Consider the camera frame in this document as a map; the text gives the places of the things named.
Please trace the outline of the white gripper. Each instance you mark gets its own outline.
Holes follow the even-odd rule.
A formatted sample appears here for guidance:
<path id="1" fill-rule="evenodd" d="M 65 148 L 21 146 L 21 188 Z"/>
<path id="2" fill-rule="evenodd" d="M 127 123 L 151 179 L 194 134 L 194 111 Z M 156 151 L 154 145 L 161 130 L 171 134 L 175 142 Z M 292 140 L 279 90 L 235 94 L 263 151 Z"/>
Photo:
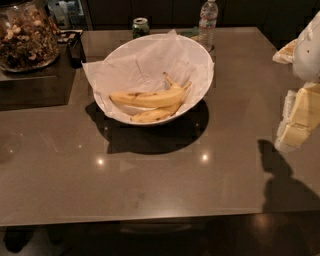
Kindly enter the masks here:
<path id="1" fill-rule="evenodd" d="M 275 148 L 282 152 L 298 149 L 320 124 L 320 11 L 296 39 L 272 60 L 291 64 L 294 74 L 306 83 L 298 91 L 289 90 L 284 101 Z"/>

